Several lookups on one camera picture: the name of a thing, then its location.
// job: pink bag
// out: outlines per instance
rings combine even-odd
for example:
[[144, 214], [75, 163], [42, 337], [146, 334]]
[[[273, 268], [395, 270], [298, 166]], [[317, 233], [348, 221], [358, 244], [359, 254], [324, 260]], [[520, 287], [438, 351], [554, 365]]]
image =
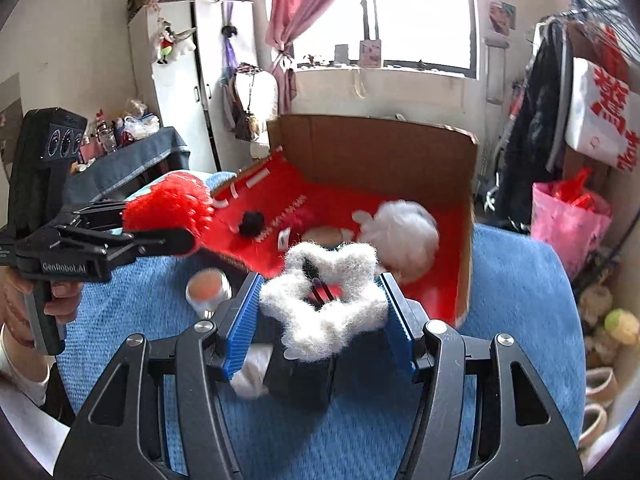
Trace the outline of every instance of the pink bag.
[[611, 208], [593, 191], [589, 193], [595, 212], [562, 202], [551, 196], [556, 184], [533, 185], [531, 237], [551, 245], [569, 279], [573, 279], [604, 238], [611, 224]]

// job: blue blanket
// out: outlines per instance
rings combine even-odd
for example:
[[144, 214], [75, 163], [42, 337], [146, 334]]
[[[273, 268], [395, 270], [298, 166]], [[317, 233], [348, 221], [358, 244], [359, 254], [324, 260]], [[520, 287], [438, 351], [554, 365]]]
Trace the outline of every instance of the blue blanket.
[[[215, 175], [213, 186], [224, 176]], [[131, 333], [149, 339], [179, 334], [196, 315], [184, 299], [197, 270], [218, 266], [234, 290], [243, 275], [207, 251], [187, 258], [140, 258], [107, 285], [87, 285], [78, 320], [58, 358], [77, 411], [118, 346]], [[476, 225], [473, 280], [465, 335], [513, 335], [538, 370], [577, 441], [584, 409], [584, 347], [570, 286], [551, 247]], [[258, 332], [268, 338], [268, 320]], [[186, 473], [172, 380], [166, 380], [166, 426], [174, 470]], [[222, 387], [223, 411], [246, 480], [389, 480], [404, 451], [420, 386], [396, 371], [381, 333], [359, 336], [340, 358], [334, 396], [323, 412], [295, 409], [267, 396], [239, 400]], [[474, 416], [474, 382], [465, 411], [455, 471], [466, 468]]]

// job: small jar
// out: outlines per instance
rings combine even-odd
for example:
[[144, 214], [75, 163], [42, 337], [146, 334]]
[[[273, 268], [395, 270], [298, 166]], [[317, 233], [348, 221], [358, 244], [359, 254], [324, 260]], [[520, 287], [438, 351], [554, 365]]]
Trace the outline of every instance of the small jar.
[[211, 319], [218, 305], [231, 298], [231, 285], [220, 269], [204, 269], [191, 277], [185, 295], [200, 319]]

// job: cabinet door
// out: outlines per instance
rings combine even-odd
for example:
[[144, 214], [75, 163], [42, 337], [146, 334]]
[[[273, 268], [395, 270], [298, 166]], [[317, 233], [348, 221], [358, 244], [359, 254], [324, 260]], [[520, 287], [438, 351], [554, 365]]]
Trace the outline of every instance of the cabinet door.
[[[191, 2], [160, 4], [161, 16], [171, 23], [174, 32], [182, 32], [191, 25]], [[147, 9], [151, 51], [154, 34], [158, 31], [157, 14]], [[195, 171], [217, 171], [202, 108], [204, 96], [200, 92], [196, 52], [190, 52], [169, 64], [153, 63], [152, 78], [158, 99], [158, 111], [163, 126], [173, 126], [191, 150], [189, 167]]]
[[198, 27], [198, 55], [202, 69], [202, 85], [207, 99], [207, 113], [213, 130], [213, 138], [223, 171], [237, 171], [251, 164], [250, 145], [237, 140], [230, 131], [224, 113], [224, 93], [220, 86], [226, 67], [222, 41], [223, 9], [232, 4], [231, 23], [238, 29], [238, 36], [231, 40], [238, 62], [257, 63], [254, 38], [254, 16], [251, 2], [215, 2], [195, 0], [196, 26]]

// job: red fluffy ball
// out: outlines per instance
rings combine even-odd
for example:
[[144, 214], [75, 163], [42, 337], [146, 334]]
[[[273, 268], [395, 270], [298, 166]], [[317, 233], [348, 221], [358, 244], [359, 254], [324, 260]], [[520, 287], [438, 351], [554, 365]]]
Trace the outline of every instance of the red fluffy ball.
[[153, 184], [150, 192], [127, 202], [122, 226], [125, 231], [187, 229], [197, 250], [213, 222], [212, 204], [203, 181], [189, 173], [171, 173]]

